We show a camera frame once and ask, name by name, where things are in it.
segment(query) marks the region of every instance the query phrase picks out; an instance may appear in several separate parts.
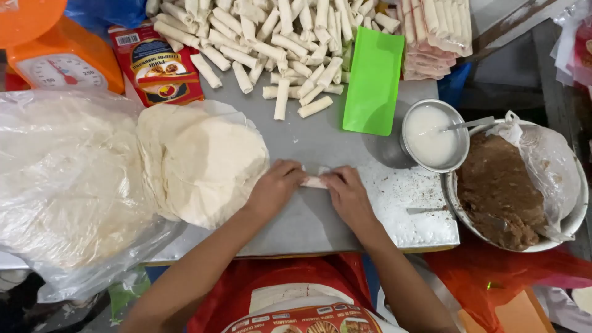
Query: scale dial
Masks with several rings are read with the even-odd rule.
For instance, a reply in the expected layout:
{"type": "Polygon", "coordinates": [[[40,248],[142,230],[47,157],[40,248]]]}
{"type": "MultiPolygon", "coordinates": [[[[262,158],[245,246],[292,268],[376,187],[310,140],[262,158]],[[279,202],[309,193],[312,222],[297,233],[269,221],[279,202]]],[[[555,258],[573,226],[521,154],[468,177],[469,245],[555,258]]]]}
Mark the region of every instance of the scale dial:
{"type": "Polygon", "coordinates": [[[107,90],[107,80],[101,72],[71,53],[45,55],[17,63],[33,88],[101,88],[107,90]]]}

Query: orange kitchen scale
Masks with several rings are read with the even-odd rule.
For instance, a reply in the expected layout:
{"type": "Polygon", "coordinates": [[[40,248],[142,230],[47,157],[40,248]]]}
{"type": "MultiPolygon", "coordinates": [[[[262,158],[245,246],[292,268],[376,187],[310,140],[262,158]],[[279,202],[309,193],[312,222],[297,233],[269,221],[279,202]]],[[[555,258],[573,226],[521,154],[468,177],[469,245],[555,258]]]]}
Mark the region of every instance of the orange kitchen scale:
{"type": "Polygon", "coordinates": [[[63,15],[66,0],[15,3],[0,11],[0,49],[32,88],[124,92],[111,47],[63,15]]]}

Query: metal spoon handle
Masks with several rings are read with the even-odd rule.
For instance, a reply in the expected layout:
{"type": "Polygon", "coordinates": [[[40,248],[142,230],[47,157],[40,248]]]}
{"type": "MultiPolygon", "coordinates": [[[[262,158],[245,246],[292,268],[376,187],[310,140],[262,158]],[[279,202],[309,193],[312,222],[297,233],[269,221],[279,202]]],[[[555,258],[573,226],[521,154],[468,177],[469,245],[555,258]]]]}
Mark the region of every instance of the metal spoon handle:
{"type": "Polygon", "coordinates": [[[455,130],[455,129],[461,129],[463,127],[471,127],[471,126],[479,126],[479,125],[491,125],[495,122],[496,122],[496,119],[493,116],[489,116],[486,118],[468,121],[466,123],[454,124],[454,125],[448,126],[448,128],[446,130],[447,131],[448,130],[455,130]]]}

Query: white liquid in bowl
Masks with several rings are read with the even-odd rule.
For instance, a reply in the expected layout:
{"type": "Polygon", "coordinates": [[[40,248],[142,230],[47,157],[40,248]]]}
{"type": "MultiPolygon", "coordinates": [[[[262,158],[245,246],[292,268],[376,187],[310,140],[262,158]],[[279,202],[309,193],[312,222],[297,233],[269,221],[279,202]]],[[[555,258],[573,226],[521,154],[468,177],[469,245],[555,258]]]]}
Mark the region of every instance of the white liquid in bowl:
{"type": "Polygon", "coordinates": [[[446,165],[458,148],[456,131],[442,132],[452,125],[448,115],[437,107],[419,107],[407,116],[405,134],[409,149],[418,161],[437,168],[446,165]]]}

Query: person's left hand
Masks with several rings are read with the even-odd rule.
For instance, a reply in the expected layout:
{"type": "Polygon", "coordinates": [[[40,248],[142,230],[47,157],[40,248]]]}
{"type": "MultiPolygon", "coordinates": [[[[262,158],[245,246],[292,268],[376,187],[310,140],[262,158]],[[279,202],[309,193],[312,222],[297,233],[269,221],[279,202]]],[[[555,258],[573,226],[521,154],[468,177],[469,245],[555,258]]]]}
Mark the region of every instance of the person's left hand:
{"type": "Polygon", "coordinates": [[[306,178],[299,162],[277,159],[255,184],[244,209],[269,222],[281,212],[306,178]]]}

